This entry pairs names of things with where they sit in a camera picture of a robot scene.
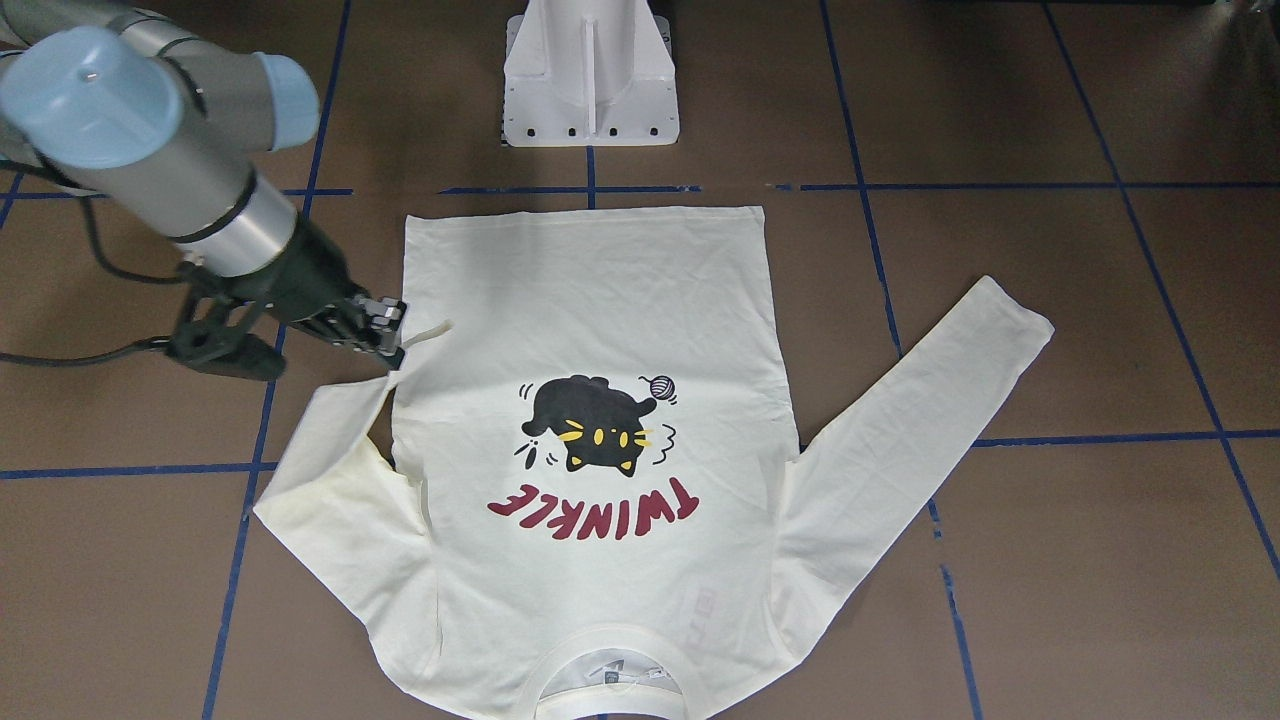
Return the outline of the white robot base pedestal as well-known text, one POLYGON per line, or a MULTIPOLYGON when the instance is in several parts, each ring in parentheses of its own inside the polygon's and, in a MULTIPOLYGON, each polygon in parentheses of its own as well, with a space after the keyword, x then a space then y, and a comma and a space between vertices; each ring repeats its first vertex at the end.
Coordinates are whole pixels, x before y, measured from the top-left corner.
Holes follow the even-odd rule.
POLYGON ((662 1, 530 1, 506 23, 502 138, 517 149, 678 141, 662 1))

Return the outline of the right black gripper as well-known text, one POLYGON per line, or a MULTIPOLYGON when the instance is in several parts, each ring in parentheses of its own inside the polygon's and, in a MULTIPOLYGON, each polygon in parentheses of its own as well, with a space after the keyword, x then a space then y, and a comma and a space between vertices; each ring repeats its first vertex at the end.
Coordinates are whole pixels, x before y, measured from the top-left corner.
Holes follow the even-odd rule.
POLYGON ((376 331, 398 331, 406 302, 370 297, 351 279, 340 250, 306 217, 297 215, 285 247, 266 266, 236 278, 236 295, 261 302, 284 325, 370 355, 389 372, 404 361, 401 337, 376 331))

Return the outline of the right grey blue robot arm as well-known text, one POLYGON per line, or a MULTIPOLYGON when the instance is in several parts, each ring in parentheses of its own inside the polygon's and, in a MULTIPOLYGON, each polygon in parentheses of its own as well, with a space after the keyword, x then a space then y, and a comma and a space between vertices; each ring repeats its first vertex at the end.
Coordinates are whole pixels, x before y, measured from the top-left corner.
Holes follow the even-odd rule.
POLYGON ((3 4, 3 167, 79 202, 104 193, 180 254, 174 331, 134 342, 214 375, 275 380, 285 359, 261 316, 397 369, 406 304, 353 282, 340 250, 250 160, 319 129, 320 102, 288 56, 233 53, 115 1, 3 4))

